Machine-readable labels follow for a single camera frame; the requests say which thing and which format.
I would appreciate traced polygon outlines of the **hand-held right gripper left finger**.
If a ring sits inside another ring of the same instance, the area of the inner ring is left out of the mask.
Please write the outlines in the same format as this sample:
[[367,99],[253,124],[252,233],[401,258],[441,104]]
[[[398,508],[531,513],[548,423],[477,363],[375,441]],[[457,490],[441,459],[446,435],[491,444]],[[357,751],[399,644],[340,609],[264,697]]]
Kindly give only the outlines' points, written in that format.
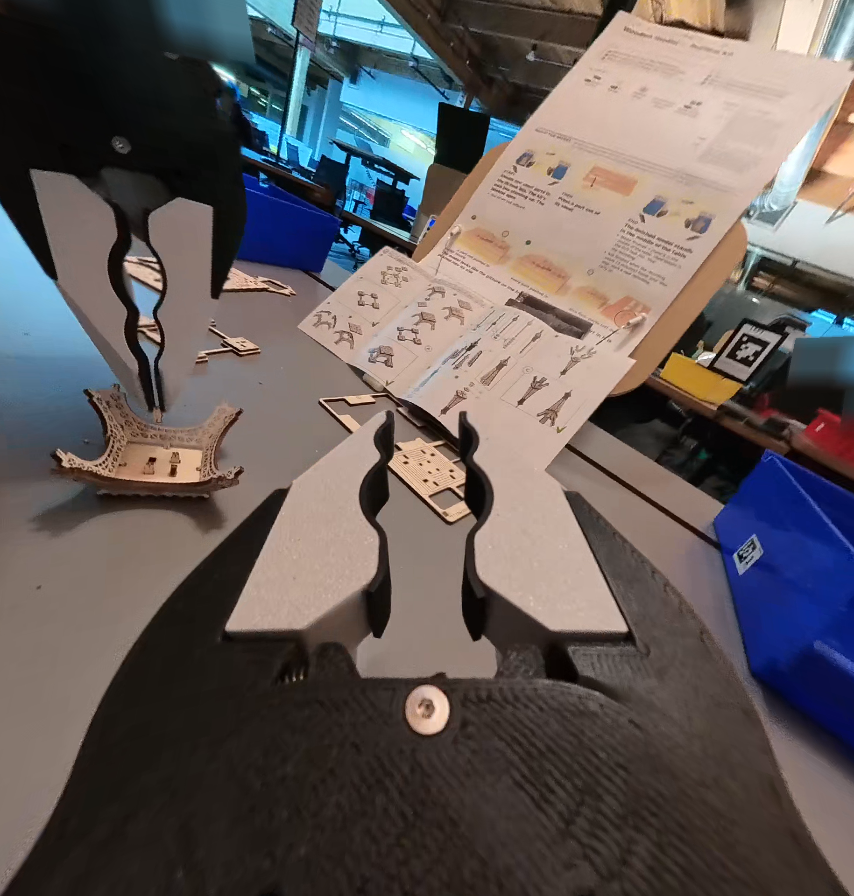
[[307,677],[319,647],[351,659],[391,614],[388,502],[395,415],[377,413],[294,479],[225,626],[232,640],[289,646],[279,677]]

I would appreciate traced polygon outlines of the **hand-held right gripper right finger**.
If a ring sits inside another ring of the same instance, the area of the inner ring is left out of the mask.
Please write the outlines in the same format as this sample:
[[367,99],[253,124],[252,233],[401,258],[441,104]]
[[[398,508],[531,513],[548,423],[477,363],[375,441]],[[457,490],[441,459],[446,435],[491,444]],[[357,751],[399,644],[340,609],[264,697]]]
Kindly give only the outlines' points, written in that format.
[[628,622],[563,487],[489,425],[458,419],[466,536],[462,614],[496,677],[577,677],[570,651],[628,650]]

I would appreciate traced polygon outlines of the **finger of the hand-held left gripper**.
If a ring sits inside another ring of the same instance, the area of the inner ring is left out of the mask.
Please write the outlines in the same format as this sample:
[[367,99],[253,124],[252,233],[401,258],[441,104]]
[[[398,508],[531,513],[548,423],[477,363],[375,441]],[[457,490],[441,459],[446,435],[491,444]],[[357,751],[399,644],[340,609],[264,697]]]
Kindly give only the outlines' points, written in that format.
[[175,198],[151,211],[147,244],[160,267],[161,296],[153,309],[161,342],[153,362],[160,411],[170,411],[197,362],[214,305],[212,208]]
[[32,169],[30,178],[61,295],[119,384],[153,411],[152,367],[123,268],[132,241],[125,215],[76,176]]

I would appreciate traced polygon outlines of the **wooden lattice tower base model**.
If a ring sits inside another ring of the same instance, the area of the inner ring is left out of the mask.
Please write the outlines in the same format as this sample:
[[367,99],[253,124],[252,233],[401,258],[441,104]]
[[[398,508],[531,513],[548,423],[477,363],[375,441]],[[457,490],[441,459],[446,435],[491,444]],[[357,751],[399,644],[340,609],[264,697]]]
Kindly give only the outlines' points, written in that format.
[[220,469],[217,454],[242,409],[222,403],[202,424],[166,427],[138,417],[118,385],[85,396],[101,423],[104,451],[87,460],[56,449],[55,474],[112,497],[208,499],[238,485],[242,466]]

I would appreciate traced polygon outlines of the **grey desk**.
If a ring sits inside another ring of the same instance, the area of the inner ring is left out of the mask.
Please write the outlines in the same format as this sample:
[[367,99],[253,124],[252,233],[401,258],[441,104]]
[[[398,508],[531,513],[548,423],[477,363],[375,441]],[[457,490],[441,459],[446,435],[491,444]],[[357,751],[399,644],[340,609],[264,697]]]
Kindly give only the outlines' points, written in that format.
[[[223,297],[216,326],[258,345],[218,356],[184,386],[171,425],[223,401],[244,413],[220,454],[240,484],[210,499],[99,497],[52,473],[57,449],[103,443],[86,388],[106,363],[0,207],[0,891],[49,818],[123,657],[176,586],[274,489],[341,441],[323,397],[367,392],[298,330],[329,294],[306,273],[247,265],[292,297]],[[549,467],[689,599],[755,700],[819,848],[854,894],[854,755],[748,676],[724,566],[720,504],[587,423]]]

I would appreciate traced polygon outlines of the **wooden lattice puzzle pieces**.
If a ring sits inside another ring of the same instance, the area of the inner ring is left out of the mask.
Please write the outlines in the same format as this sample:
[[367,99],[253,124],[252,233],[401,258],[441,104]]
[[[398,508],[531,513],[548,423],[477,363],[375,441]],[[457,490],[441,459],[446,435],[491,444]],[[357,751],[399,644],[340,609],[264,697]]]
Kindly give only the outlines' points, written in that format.
[[[133,280],[161,293],[163,276],[160,264],[152,256],[130,255],[123,263],[124,270]],[[232,268],[223,288],[223,293],[264,292],[284,297],[296,296],[296,291],[273,278],[251,275]]]

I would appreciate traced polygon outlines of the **wooden puzzle sheet slotted panel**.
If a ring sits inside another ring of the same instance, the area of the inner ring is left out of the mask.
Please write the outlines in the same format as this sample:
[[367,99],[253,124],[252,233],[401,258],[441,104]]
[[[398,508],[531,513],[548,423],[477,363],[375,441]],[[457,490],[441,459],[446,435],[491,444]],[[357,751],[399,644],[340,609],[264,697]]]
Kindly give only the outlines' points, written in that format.
[[455,524],[471,515],[466,470],[455,445],[438,438],[431,424],[389,392],[322,397],[318,405],[348,433],[362,426],[369,411],[392,410],[405,426],[396,436],[389,470],[443,522]]

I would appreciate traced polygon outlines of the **folded instruction booklet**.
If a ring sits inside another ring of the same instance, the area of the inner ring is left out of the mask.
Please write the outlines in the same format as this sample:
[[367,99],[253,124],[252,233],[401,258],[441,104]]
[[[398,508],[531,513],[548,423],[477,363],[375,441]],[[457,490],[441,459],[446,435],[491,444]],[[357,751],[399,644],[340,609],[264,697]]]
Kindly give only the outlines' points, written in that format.
[[544,469],[634,365],[626,334],[516,289],[494,302],[383,249],[298,330],[448,432]]

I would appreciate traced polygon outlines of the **white pin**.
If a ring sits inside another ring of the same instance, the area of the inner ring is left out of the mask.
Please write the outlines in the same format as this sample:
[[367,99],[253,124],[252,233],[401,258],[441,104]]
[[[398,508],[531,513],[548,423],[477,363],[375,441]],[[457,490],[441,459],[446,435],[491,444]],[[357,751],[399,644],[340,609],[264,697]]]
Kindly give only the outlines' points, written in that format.
[[631,319],[629,319],[625,323],[623,323],[622,326],[617,327],[616,329],[612,330],[607,335],[603,336],[599,342],[596,342],[593,345],[593,348],[597,349],[600,347],[600,345],[602,345],[605,342],[609,342],[614,337],[632,332],[636,327],[641,326],[645,322],[646,318],[647,318],[646,312],[643,312],[643,313],[633,316]]
[[436,263],[435,269],[433,271],[434,278],[439,275],[439,270],[440,270],[440,267],[442,266],[442,263],[451,254],[451,252],[453,252],[456,242],[458,241],[459,237],[461,236],[461,233],[462,233],[461,226],[454,225],[450,228],[447,235],[444,237],[444,241],[441,245],[441,248],[440,248],[440,251],[439,251],[439,254],[437,257],[437,263]]

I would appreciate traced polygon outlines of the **blue plastic bin with tag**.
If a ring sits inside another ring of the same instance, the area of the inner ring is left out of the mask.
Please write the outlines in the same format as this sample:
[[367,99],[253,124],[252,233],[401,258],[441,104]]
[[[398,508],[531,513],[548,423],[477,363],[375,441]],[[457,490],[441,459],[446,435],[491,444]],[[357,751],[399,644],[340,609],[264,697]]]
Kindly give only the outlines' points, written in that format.
[[854,750],[854,495],[767,452],[713,526],[751,673]]

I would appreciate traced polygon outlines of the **rounded brown backing board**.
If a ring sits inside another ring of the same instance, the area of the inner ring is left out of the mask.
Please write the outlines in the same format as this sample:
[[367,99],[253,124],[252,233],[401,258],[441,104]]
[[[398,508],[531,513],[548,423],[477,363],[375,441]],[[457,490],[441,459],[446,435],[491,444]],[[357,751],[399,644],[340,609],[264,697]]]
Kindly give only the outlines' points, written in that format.
[[[437,223],[425,233],[418,243],[412,258],[422,263],[431,251],[446,237],[463,212],[467,202],[487,178],[493,166],[508,147],[504,141],[487,151],[473,171],[458,187],[438,216]],[[611,398],[634,391],[656,370],[664,357],[674,348],[679,339],[689,329],[690,324],[704,310],[716,291],[722,287],[736,265],[744,259],[747,249],[747,235],[743,224],[737,220],[719,242],[715,250],[691,277],[679,295],[673,300],[662,316],[650,327],[636,348],[630,353],[633,366],[611,390]]]

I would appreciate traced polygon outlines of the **black monitor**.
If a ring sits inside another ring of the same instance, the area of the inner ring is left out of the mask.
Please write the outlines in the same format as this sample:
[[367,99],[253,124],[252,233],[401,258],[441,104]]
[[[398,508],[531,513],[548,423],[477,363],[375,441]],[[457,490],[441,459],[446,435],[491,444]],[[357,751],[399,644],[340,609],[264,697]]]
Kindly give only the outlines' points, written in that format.
[[440,102],[433,163],[468,175],[483,157],[491,116]]

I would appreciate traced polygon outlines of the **red object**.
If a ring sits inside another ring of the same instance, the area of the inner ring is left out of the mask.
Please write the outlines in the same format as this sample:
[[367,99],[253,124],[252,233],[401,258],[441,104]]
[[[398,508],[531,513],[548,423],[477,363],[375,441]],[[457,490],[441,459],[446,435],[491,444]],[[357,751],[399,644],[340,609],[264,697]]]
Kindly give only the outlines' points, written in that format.
[[845,428],[834,412],[818,408],[800,434],[820,450],[854,464],[854,430]]

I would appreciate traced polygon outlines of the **large printed instruction sheet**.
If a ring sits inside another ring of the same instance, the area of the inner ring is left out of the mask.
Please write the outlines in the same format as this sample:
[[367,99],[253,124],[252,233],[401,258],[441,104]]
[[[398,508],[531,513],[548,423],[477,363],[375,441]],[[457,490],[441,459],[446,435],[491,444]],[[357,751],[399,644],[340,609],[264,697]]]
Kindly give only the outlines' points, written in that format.
[[455,219],[439,274],[648,328],[849,86],[802,57],[619,13]]

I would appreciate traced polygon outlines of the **wooden frame scrap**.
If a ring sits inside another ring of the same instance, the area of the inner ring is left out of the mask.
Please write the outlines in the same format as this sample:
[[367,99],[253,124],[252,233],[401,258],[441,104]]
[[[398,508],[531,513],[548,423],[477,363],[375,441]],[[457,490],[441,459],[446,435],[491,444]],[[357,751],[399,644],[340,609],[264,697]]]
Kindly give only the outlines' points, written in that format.
[[[156,346],[162,344],[162,335],[152,318],[141,316],[137,327],[138,335]],[[197,353],[196,364],[206,364],[215,356],[233,355],[235,357],[253,357],[261,353],[255,343],[242,337],[231,337],[219,330],[214,319],[209,320],[208,332],[219,339],[219,346]]]

